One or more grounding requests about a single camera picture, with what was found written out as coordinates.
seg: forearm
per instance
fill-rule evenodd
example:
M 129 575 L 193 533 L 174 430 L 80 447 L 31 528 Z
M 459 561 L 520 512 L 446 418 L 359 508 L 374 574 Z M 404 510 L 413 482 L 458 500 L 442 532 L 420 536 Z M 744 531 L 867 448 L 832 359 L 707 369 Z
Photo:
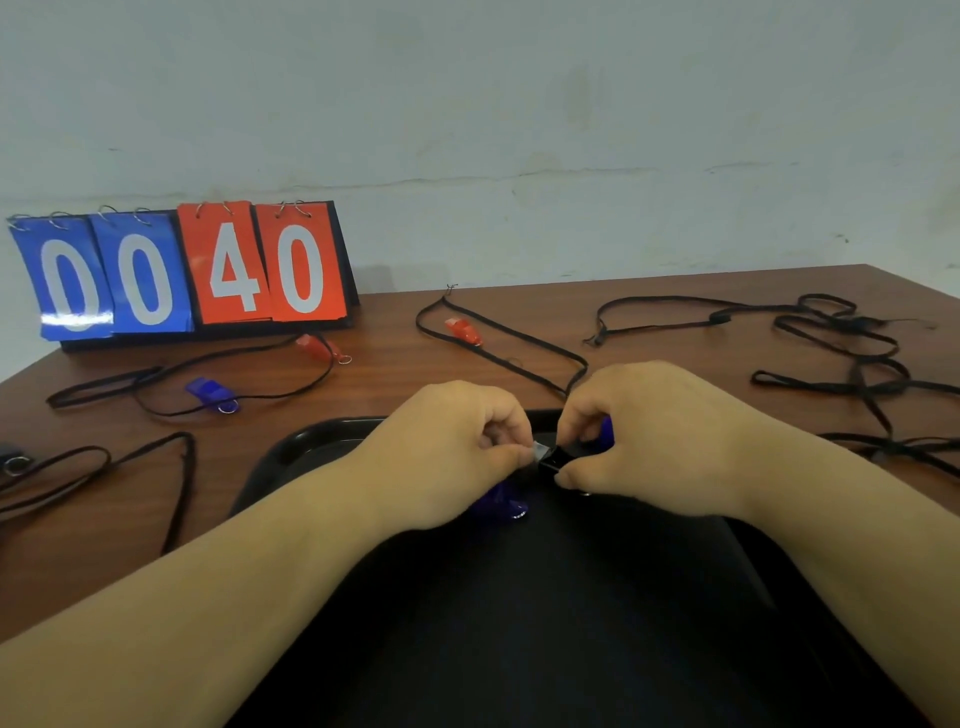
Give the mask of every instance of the forearm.
M 338 467 L 0 645 L 4 724 L 226 721 L 380 539 Z
M 960 519 L 786 425 L 760 452 L 743 472 L 749 520 L 932 720 L 960 721 Z

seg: black lanyard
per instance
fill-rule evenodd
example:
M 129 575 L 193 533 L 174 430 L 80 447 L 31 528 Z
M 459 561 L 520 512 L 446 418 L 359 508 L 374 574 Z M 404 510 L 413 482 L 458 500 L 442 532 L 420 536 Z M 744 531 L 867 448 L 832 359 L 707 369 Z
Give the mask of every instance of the black lanyard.
M 65 389 L 55 392 L 47 398 L 47 404 L 49 404 L 53 409 L 64 409 L 66 407 L 76 407 L 80 404 L 88 404 L 94 401 L 107 400 L 111 397 L 119 397 L 121 395 L 129 394 L 133 396 L 137 404 L 139 404 L 146 412 L 149 412 L 152 415 L 157 417 L 179 417 L 180 415 L 192 415 L 194 412 L 200 412 L 201 410 L 207 408 L 216 407 L 218 405 L 237 400 L 282 400 L 287 397 L 295 397 L 296 395 L 301 395 L 304 392 L 308 392 L 320 384 L 324 379 L 326 379 L 327 375 L 330 374 L 330 370 L 333 368 L 333 360 L 335 356 L 333 355 L 333 350 L 330 348 L 330 345 L 327 344 L 326 339 L 324 339 L 323 336 L 318 332 L 312 332 L 311 335 L 318 338 L 324 344 L 326 350 L 330 354 L 330 360 L 327 362 L 326 369 L 321 375 L 312 381 L 307 382 L 302 387 L 298 387 L 297 389 L 289 392 L 281 392 L 280 394 L 275 395 L 236 395 L 224 400 L 216 400 L 213 402 L 200 404 L 196 407 L 175 410 L 173 412 L 163 412 L 153 409 L 140 398 L 141 390 L 155 384 L 159 384 L 164 379 L 182 372 L 185 369 L 189 369 L 190 367 L 194 367 L 198 364 L 203 364 L 207 361 L 224 359 L 230 356 L 240 356 L 246 353 L 268 352 L 273 349 L 282 349 L 283 347 L 288 347 L 296 342 L 297 339 L 300 338 L 299 334 L 283 339 L 282 341 L 278 341 L 274 344 L 261 344 L 252 347 L 235 347 L 233 349 L 223 349 L 218 352 L 201 354 L 200 356 L 195 356 L 192 359 L 187 359 L 186 361 L 182 361 L 179 364 L 173 364 L 169 367 L 157 365 L 154 367 L 148 367 L 147 369 L 138 369 L 132 372 L 125 372 L 124 374 L 120 375 L 104 376 L 100 379 L 92 379 L 81 384 L 74 384 L 72 387 L 66 387 Z
M 509 369 L 514 374 L 525 376 L 531 381 L 535 381 L 537 384 L 542 384 L 544 387 L 556 392 L 563 398 L 569 397 L 570 390 L 573 389 L 573 385 L 576 384 L 578 381 L 580 381 L 584 377 L 584 375 L 587 373 L 589 363 L 580 354 L 570 352 L 564 349 L 563 347 L 558 347 L 556 344 L 551 344 L 548 341 L 543 341 L 542 339 L 538 339 L 536 336 L 531 336 L 529 333 L 523 333 L 522 331 L 517 331 L 515 328 L 504 326 L 503 324 L 499 324 L 493 319 L 489 319 L 486 316 L 483 316 L 482 314 L 477 313 L 476 311 L 471 311 L 467 308 L 463 308 L 462 306 L 457 305 L 456 303 L 451 303 L 449 299 L 450 292 L 451 292 L 451 289 L 447 289 L 446 293 L 440 296 L 439 299 L 431 303 L 426 308 L 422 308 L 420 310 L 420 312 L 417 314 L 417 318 L 414 320 L 414 323 L 417 325 L 417 329 L 419 331 L 422 331 L 427 336 L 432 336 L 435 339 L 440 339 L 441 341 L 447 341 L 450 344 L 456 344 L 458 347 L 460 347 L 461 349 L 466 349 L 468 352 L 479 354 L 480 356 L 483 356 L 488 361 L 491 361 L 494 364 L 503 367 L 504 369 Z M 572 359 L 573 361 L 580 364 L 580 369 L 577 371 L 576 374 L 574 374 L 570 378 L 570 381 L 566 383 L 566 386 L 561 386 L 556 382 L 550 381 L 550 379 L 547 379 L 545 376 L 540 376 L 526 369 L 523 369 L 522 367 L 518 367 L 513 362 L 486 351 L 485 349 L 483 349 L 483 347 L 473 346 L 472 344 L 468 344 L 466 341 L 463 341 L 462 339 L 458 339 L 456 336 L 449 336 L 445 333 L 440 333 L 439 331 L 434 331 L 431 328 L 425 327 L 420 322 L 420 319 L 425 314 L 429 313 L 430 311 L 436 310 L 437 308 L 440 308 L 440 307 L 449 308 L 451 311 L 462 313 L 465 316 L 469 316 L 470 318 L 483 322 L 487 326 L 493 327 L 498 331 L 503 331 L 504 333 L 508 333 L 511 336 L 515 336 L 517 339 L 520 339 L 521 341 L 525 341 L 528 344 L 533 344 L 534 346 L 540 347 L 541 349 L 545 349 L 548 352 L 557 353 L 560 356 L 565 356 L 568 359 Z
M 620 305 L 627 303 L 702 303 L 712 306 L 721 306 L 710 313 L 706 319 L 684 322 L 681 324 L 652 324 L 646 326 L 608 328 L 603 314 Z M 815 303 L 834 307 L 835 310 L 824 310 Z M 808 293 L 800 296 L 795 303 L 759 304 L 736 303 L 722 299 L 707 299 L 698 296 L 630 296 L 614 299 L 601 305 L 596 312 L 597 332 L 586 339 L 586 343 L 600 347 L 610 337 L 618 334 L 638 331 L 666 330 L 671 328 L 703 328 L 726 324 L 737 313 L 773 312 L 780 315 L 774 319 L 774 328 L 798 336 L 816 344 L 830 352 L 839 353 L 852 360 L 851 368 L 845 382 L 808 382 L 792 376 L 774 374 L 758 370 L 754 372 L 750 381 L 761 386 L 781 387 L 805 392 L 819 392 L 821 394 L 858 397 L 870 413 L 883 428 L 884 437 L 862 435 L 852 432 L 825 432 L 821 437 L 837 443 L 857 445 L 856 451 L 866 457 L 878 459 L 885 455 L 902 455 L 917 462 L 937 468 L 938 470 L 960 477 L 960 468 L 936 457 L 931 452 L 960 451 L 960 438 L 950 437 L 920 437 L 897 440 L 894 437 L 894 427 L 890 418 L 880 408 L 877 398 L 895 396 L 908 389 L 926 389 L 935 392 L 960 396 L 960 387 L 934 381 L 914 379 L 910 371 L 901 362 L 893 357 L 900 352 L 900 343 L 897 339 L 886 334 L 878 333 L 875 329 L 882 328 L 890 321 L 857 314 L 856 303 L 831 296 L 827 293 Z M 882 353 L 853 352 L 847 347 L 833 344 L 816 336 L 810 330 L 825 330 L 848 334 L 861 339 L 880 342 L 887 345 Z M 864 370 L 866 367 L 878 367 L 891 374 L 891 378 L 877 384 L 867 384 Z
M 0 503 L 0 522 L 25 516 L 26 514 L 31 513 L 39 508 L 43 508 L 47 505 L 51 505 L 52 503 L 63 500 L 64 498 L 78 491 L 83 486 L 99 480 L 107 473 L 112 473 L 118 466 L 123 465 L 124 463 L 129 463 L 131 460 L 142 457 L 148 452 L 152 452 L 157 448 L 162 448 L 164 445 L 177 440 L 182 440 L 184 444 L 182 456 L 183 469 L 180 477 L 180 494 L 177 496 L 177 504 L 174 506 L 173 516 L 170 518 L 170 523 L 167 526 L 167 533 L 163 539 L 163 545 L 160 547 L 161 556 L 165 553 L 169 553 L 171 550 L 173 550 L 173 547 L 177 542 L 177 538 L 180 535 L 180 528 L 183 525 L 183 516 L 186 514 L 187 506 L 189 505 L 190 498 L 193 495 L 194 475 L 197 470 L 197 440 L 189 432 L 174 432 L 173 434 L 166 435 L 165 437 L 161 437 L 158 440 L 154 440 L 140 448 L 137 448 L 133 452 L 127 453 L 118 460 L 114 460 L 110 451 L 106 448 L 102 448 L 99 445 L 86 445 L 82 448 L 74 448 L 68 450 L 67 452 L 62 452 L 59 455 L 54 455 L 47 460 L 36 463 L 25 473 L 0 483 L 0 494 L 12 493 L 38 473 L 42 473 L 47 468 L 57 465 L 64 460 L 69 460 L 72 457 L 76 457 L 77 455 L 82 455 L 85 452 L 99 452 L 101 455 L 103 455 L 103 461 L 88 473 L 78 475 L 77 477 L 74 477 L 65 483 L 48 488 L 47 490 L 35 496 L 25 497 L 21 500 L 16 500 L 11 503 Z

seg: table surface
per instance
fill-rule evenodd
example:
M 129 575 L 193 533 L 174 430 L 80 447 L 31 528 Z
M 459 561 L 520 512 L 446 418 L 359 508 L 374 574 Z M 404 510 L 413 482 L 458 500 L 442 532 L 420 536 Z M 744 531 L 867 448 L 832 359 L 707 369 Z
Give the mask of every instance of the table surface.
M 882 319 L 900 340 L 898 359 L 916 378 L 960 383 L 960 300 L 865 265 L 749 273 L 603 280 L 457 290 L 453 301 L 512 328 L 582 353 L 592 371 L 615 362 L 673 361 L 758 409 L 811 432 L 882 434 L 856 399 L 755 387 L 756 369 L 814 381 L 844 380 L 850 361 L 796 337 L 771 330 L 772 314 L 741 314 L 718 328 L 652 331 L 611 338 L 600 349 L 582 339 L 594 332 L 594 312 L 622 296 L 691 295 L 743 303 L 792 303 L 803 293 L 830 293 Z M 4 416 L 0 441 L 45 458 L 81 445 L 102 445 L 120 456 L 178 429 L 199 441 L 195 495 L 180 542 L 220 523 L 256 460 L 277 440 L 305 425 L 333 418 L 387 415 L 422 385 L 460 378 L 514 392 L 527 408 L 560 407 L 546 388 L 491 362 L 416 331 L 414 316 L 436 291 L 362 296 L 356 326 L 330 339 L 353 356 L 316 390 L 275 402 L 248 400 L 235 415 L 200 413 L 153 419 L 130 398 L 54 412 L 45 398 L 62 387 L 154 364 L 172 364 L 232 342 L 142 347 L 65 355 L 54 352 L 0 383 Z M 702 318 L 708 308 L 665 303 L 617 310 L 611 328 Z M 429 323 L 441 328 L 444 315 Z M 478 326 L 486 347 L 558 382 L 575 365 L 497 331 Z M 868 346 L 860 342 L 858 346 Z M 191 405 L 183 384 L 195 376 L 222 381 L 237 393 L 292 390 L 317 374 L 319 364 L 295 348 L 204 364 L 154 389 L 144 399 L 161 409 Z M 958 402 L 932 392 L 909 392 L 883 403 L 898 437 L 956 435 Z M 168 446 L 81 490 L 68 501 L 0 523 L 0 641 L 150 563 L 160 545 L 180 487 L 180 445 Z M 84 463 L 53 469 L 46 483 L 80 473 Z M 890 468 L 947 508 L 960 512 L 960 486 L 912 463 Z

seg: white digit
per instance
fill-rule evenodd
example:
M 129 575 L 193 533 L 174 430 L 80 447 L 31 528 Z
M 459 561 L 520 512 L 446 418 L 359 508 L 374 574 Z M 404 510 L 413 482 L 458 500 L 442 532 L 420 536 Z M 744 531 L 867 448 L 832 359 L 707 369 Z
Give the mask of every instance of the white digit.
M 70 302 L 66 299 L 63 290 L 63 280 L 57 270 L 57 258 L 65 257 L 70 261 L 77 279 L 80 281 L 80 290 L 84 294 L 84 312 L 76 314 L 70 310 Z M 50 299 L 57 310 L 57 318 L 51 323 L 58 324 L 71 331 L 86 331 L 100 321 L 100 294 L 97 293 L 97 284 L 93 280 L 90 266 L 86 264 L 80 252 L 69 243 L 62 240 L 47 240 L 40 248 L 40 267 L 43 269 L 43 278 L 47 281 Z
M 228 260 L 236 280 L 224 280 Z M 245 311 L 256 310 L 253 294 L 260 292 L 260 284 L 256 279 L 247 278 L 247 266 L 243 264 L 243 255 L 240 253 L 240 243 L 237 242 L 233 223 L 224 223 L 217 233 L 217 246 L 213 249 L 213 269 L 210 271 L 210 290 L 217 299 L 239 296 Z
M 307 270 L 310 274 L 310 292 L 305 299 L 300 297 L 294 279 L 294 243 L 297 241 L 306 251 Z M 324 264 L 320 260 L 317 241 L 304 226 L 288 225 L 280 234 L 276 254 L 280 263 L 280 283 L 287 303 L 298 313 L 313 313 L 324 297 Z
M 136 273 L 133 272 L 133 254 L 136 251 L 140 251 L 147 257 L 150 273 L 154 277 L 156 310 L 153 311 L 143 303 L 143 295 L 136 284 Z M 123 283 L 123 290 L 127 294 L 134 318 L 144 326 L 162 324 L 174 310 L 174 294 L 170 290 L 167 267 L 163 264 L 163 258 L 156 248 L 156 243 L 149 237 L 137 233 L 125 235 L 120 241 L 117 258 L 120 265 L 120 282 Z

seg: hand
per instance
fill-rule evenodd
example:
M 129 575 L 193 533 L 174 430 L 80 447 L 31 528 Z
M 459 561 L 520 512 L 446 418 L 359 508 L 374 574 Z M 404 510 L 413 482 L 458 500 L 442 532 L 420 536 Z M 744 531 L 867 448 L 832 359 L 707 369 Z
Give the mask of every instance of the hand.
M 451 381 L 423 387 L 340 462 L 351 486 L 369 490 L 389 536 L 452 521 L 532 463 L 533 444 L 516 397 Z
M 632 496 L 688 516 L 745 518 L 738 476 L 744 459 L 762 449 L 765 432 L 789 428 L 662 361 L 593 375 L 567 400 L 557 443 L 596 438 L 605 415 L 612 418 L 616 444 L 566 465 L 557 484 Z

